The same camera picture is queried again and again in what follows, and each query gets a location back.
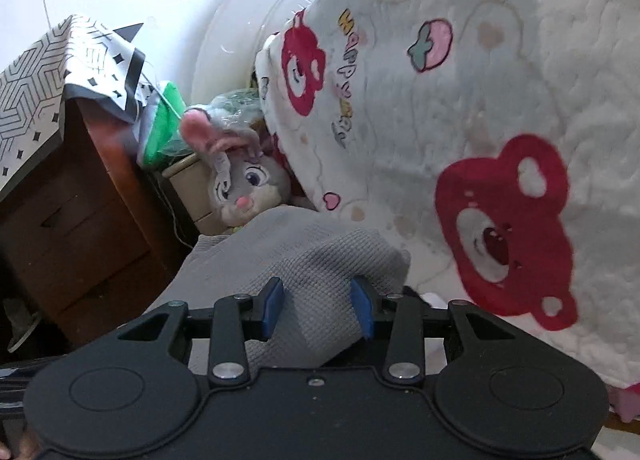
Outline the grey knit garment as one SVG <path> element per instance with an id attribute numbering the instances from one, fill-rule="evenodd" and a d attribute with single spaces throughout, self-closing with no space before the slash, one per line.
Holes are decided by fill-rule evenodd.
<path id="1" fill-rule="evenodd" d="M 175 279 L 153 302 L 208 308 L 233 294 L 255 295 L 272 277 L 285 297 L 273 337 L 247 343 L 250 371 L 316 368 L 360 339 L 350 281 L 366 278 L 381 294 L 405 284 L 410 255 L 375 230 L 329 215 L 279 206 L 234 235 L 203 235 Z"/>

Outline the black white patterned cloth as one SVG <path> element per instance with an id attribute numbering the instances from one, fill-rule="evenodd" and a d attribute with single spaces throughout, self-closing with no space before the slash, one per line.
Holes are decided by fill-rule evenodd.
<path id="1" fill-rule="evenodd" d="M 156 84 L 145 54 L 101 22 L 69 16 L 1 72 L 1 196 L 64 140 L 65 103 L 136 123 Z"/>

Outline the white quilt red bears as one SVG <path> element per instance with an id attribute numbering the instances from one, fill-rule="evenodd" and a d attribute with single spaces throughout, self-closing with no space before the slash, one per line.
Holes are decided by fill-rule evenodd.
<path id="1" fill-rule="evenodd" d="M 320 211 L 465 298 L 639 381 L 639 0 L 314 0 L 256 59 Z"/>

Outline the grey rabbit plush toy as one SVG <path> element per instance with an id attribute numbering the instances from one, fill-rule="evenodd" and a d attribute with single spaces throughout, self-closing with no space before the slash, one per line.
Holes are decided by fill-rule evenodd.
<path id="1" fill-rule="evenodd" d="M 229 112 L 210 104 L 191 106 L 181 117 L 180 136 L 212 171 L 209 200 L 228 228 L 290 201 L 290 174 L 272 156 L 264 127 L 259 110 Z"/>

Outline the green plastic bag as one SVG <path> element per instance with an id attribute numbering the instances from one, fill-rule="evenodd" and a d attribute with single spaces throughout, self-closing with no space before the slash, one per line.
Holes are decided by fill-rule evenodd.
<path id="1" fill-rule="evenodd" d="M 153 89 L 140 116 L 137 162 L 141 168 L 162 169 L 175 157 L 192 152 L 179 133 L 184 112 L 186 104 L 173 82 L 163 80 Z"/>

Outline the brown wooden nightstand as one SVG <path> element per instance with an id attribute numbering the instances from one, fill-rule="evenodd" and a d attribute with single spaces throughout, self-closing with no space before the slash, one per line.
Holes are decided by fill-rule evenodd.
<path id="1" fill-rule="evenodd" d="M 140 316 L 198 238 L 160 174 L 142 171 L 130 127 L 66 102 L 64 140 L 1 202 L 1 296 L 81 346 Z"/>

